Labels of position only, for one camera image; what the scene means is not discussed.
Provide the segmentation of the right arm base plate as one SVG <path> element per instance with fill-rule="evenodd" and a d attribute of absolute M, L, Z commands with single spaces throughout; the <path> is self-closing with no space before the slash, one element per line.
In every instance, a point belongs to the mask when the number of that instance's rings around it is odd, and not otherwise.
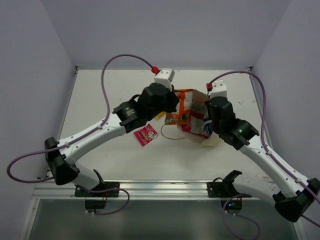
<path fill-rule="evenodd" d="M 220 198 L 220 204 L 223 208 L 227 200 L 231 197 L 239 195 L 233 183 L 242 172 L 233 170 L 226 177 L 216 177 L 213 181 L 206 183 L 206 190 L 209 198 Z M 243 207 L 243 198 L 251 198 L 251 195 L 243 194 L 243 196 L 232 199 L 225 207 L 228 214 L 236 215 L 240 213 Z"/>

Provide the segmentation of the pink white snack bag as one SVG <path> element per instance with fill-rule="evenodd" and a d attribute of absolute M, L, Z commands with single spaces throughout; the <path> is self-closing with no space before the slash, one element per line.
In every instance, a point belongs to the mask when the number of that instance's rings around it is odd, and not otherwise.
<path fill-rule="evenodd" d="M 204 103 L 193 102 L 187 115 L 187 122 L 180 126 L 184 133 L 208 139 L 210 134 L 205 127 L 204 118 L 208 113 Z"/>

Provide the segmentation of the yellow snack bar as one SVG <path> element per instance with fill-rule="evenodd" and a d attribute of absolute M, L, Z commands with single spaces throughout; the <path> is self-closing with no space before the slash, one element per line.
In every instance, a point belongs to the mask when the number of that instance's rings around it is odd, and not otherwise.
<path fill-rule="evenodd" d="M 159 113 L 159 114 L 155 117 L 155 119 L 156 119 L 156 120 L 159 120 L 159 119 L 162 118 L 163 115 L 165 115 L 165 114 L 166 114 L 165 112 L 161 112 L 161 113 Z"/>

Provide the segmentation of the aluminium mounting rail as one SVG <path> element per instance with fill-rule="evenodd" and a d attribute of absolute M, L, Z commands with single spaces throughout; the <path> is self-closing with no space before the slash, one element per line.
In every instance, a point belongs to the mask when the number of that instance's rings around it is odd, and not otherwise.
<path fill-rule="evenodd" d="M 120 188 L 129 193 L 130 200 L 227 200 L 227 194 L 213 193 L 209 180 L 120 180 Z M 234 188 L 249 200 L 273 201 L 278 191 L 273 184 L 249 176 L 234 181 Z M 33 190 L 33 200 L 102 200 L 102 197 L 76 196 L 72 183 L 58 186 L 54 181 L 38 183 Z"/>

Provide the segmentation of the beige paper bag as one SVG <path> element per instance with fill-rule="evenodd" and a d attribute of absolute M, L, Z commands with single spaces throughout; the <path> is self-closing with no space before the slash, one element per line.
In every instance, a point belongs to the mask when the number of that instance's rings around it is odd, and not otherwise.
<path fill-rule="evenodd" d="M 192 89 L 193 90 L 193 97 L 192 97 L 192 102 L 195 102 L 195 103 L 204 103 L 205 104 L 205 101 L 208 100 L 208 96 L 201 92 L 201 91 L 198 91 L 196 89 Z M 211 136 L 209 136 L 207 139 L 205 138 L 202 138 L 200 136 L 196 136 L 196 135 L 192 135 L 190 133 L 185 133 L 185 132 L 182 132 L 181 130 L 181 125 L 165 125 L 165 123 L 162 125 L 163 127 L 165 126 L 176 126 L 176 128 L 178 129 L 179 132 L 181 132 L 181 136 L 180 137 L 170 137 L 170 136 L 167 136 L 163 133 L 163 128 L 160 129 L 160 134 L 168 139 L 168 140 L 172 140 L 172 141 L 178 141 L 178 140 L 183 140 L 183 139 L 188 139 L 194 143 L 197 143 L 199 144 L 200 146 L 203 146 L 203 147 L 214 147 L 216 146 L 218 143 L 219 143 L 219 136 L 216 134 L 216 133 L 212 133 Z"/>

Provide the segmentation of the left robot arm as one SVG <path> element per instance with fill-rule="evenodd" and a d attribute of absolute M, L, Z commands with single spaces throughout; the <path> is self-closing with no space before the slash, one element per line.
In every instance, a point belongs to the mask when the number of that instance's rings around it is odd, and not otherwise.
<path fill-rule="evenodd" d="M 101 195 L 104 190 L 101 175 L 77 161 L 107 141 L 144 127 L 159 113 L 175 112 L 178 103 L 174 87 L 154 82 L 145 87 L 141 94 L 116 107 L 108 119 L 64 139 L 46 139 L 45 159 L 55 184 L 73 183 L 85 188 L 92 196 Z"/>

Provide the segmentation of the orange snack packet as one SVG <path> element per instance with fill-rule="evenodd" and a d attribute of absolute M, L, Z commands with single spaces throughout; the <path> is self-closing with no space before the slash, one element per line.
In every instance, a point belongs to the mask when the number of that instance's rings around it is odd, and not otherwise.
<path fill-rule="evenodd" d="M 166 113 L 164 124 L 182 126 L 188 123 L 193 103 L 193 90 L 192 89 L 178 89 L 175 90 L 175 95 L 179 99 L 176 106 L 176 111 Z"/>

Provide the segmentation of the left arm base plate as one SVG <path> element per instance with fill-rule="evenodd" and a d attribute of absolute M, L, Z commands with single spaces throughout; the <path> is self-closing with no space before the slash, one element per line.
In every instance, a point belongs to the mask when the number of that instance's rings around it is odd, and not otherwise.
<path fill-rule="evenodd" d="M 92 190 L 86 190 L 85 188 L 76 185 L 74 196 L 77 198 L 99 198 L 98 200 L 86 199 L 84 201 L 84 207 L 87 212 L 92 216 L 105 216 L 120 212 L 123 207 L 109 212 L 102 212 L 107 208 L 108 198 L 117 198 L 119 196 L 120 183 L 116 181 L 104 181 L 99 183 Z"/>

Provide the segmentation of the blue Doritos bag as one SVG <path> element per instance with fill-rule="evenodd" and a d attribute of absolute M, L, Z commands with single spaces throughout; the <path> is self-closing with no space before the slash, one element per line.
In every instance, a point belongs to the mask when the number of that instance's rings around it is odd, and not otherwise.
<path fill-rule="evenodd" d="M 205 128 L 208 136 L 211 136 L 212 133 L 214 132 L 212 121 L 210 120 L 209 117 L 205 117 L 203 119 L 203 123 L 204 123 L 204 128 Z"/>

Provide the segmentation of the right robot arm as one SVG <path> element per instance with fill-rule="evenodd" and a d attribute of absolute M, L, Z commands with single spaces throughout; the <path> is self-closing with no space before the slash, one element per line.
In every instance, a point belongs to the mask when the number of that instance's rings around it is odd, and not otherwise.
<path fill-rule="evenodd" d="M 277 189 L 262 186 L 252 189 L 251 196 L 274 205 L 286 220 L 297 222 L 314 201 L 319 201 L 320 181 L 293 169 L 264 141 L 252 124 L 236 117 L 233 105 L 224 96 L 205 101 L 213 131 L 226 144 L 254 161 L 274 182 Z"/>

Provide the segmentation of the red candy packet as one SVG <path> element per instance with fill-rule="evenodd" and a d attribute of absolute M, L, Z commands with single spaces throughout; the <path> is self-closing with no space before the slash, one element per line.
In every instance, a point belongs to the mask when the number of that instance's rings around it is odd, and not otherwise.
<path fill-rule="evenodd" d="M 150 125 L 146 125 L 143 128 L 135 131 L 135 138 L 138 140 L 141 146 L 149 144 L 151 141 L 155 140 L 158 137 L 157 131 Z"/>

